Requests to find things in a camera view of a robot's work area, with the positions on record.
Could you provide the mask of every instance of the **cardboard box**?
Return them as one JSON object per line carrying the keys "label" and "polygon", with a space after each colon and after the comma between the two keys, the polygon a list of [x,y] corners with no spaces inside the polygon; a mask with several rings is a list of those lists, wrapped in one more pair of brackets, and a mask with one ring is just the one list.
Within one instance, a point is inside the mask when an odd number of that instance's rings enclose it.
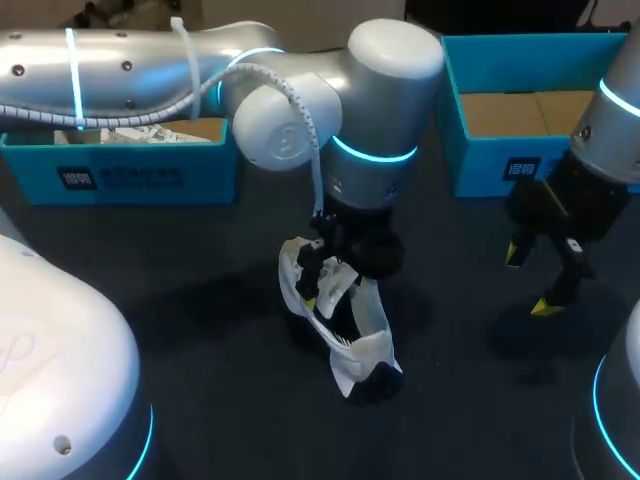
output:
{"label": "cardboard box", "polygon": [[526,166],[518,175],[544,178],[568,149],[569,134],[624,39],[618,33],[444,37],[447,78],[436,111],[455,195],[508,195],[513,165]]}
{"label": "cardboard box", "polygon": [[590,91],[460,95],[473,137],[570,135],[593,97]]}
{"label": "cardboard box", "polygon": [[238,150],[224,120],[176,122],[206,143],[56,145],[54,132],[5,134],[0,154],[31,205],[229,205]]}

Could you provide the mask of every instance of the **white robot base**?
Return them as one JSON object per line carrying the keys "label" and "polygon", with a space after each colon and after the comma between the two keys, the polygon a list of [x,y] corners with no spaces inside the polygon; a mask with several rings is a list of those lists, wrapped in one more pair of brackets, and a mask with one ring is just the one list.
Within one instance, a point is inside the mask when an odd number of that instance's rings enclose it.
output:
{"label": "white robot base", "polygon": [[2,477],[157,478],[153,410],[123,316],[4,236],[0,265]]}
{"label": "white robot base", "polygon": [[640,479],[640,302],[595,372],[573,422],[580,480]]}

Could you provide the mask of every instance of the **dark gray floor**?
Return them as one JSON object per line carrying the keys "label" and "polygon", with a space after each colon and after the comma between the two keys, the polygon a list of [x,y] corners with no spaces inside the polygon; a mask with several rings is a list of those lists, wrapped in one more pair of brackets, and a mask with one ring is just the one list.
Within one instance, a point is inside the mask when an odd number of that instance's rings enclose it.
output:
{"label": "dark gray floor", "polygon": [[506,269],[501,201],[454,200],[427,135],[397,208],[408,258],[383,290],[406,385],[357,409],[278,313],[276,256],[308,233],[308,175],[247,167],[224,210],[33,211],[12,185],[0,201],[36,250],[127,315],[185,479],[574,478],[572,412],[640,296],[640,202],[593,247],[599,279],[575,308],[533,321],[557,259],[543,245]]}

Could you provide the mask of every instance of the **white sneaker in box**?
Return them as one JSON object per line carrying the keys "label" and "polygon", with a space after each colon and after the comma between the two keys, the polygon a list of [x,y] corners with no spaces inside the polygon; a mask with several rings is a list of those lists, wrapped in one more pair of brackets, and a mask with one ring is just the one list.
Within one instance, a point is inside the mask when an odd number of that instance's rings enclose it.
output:
{"label": "white sneaker in box", "polygon": [[132,128],[103,128],[100,143],[210,143],[206,138],[174,132],[162,125]]}

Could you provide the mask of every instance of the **white sneaker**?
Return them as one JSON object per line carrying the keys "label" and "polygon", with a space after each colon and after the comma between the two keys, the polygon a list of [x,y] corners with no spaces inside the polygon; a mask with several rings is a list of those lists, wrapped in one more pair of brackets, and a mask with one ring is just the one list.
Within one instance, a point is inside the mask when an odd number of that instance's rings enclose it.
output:
{"label": "white sneaker", "polygon": [[206,138],[174,132],[162,125],[132,128],[103,128],[101,143],[211,143]]}
{"label": "white sneaker", "polygon": [[[390,398],[400,389],[402,369],[394,356],[377,282],[361,278],[333,257],[324,262],[315,302],[305,302],[295,288],[302,273],[297,258],[310,242],[298,237],[284,242],[280,250],[278,276],[287,308],[302,317],[300,321],[306,319],[329,348],[331,370],[345,398],[365,402]],[[346,293],[350,312],[335,315]]]}

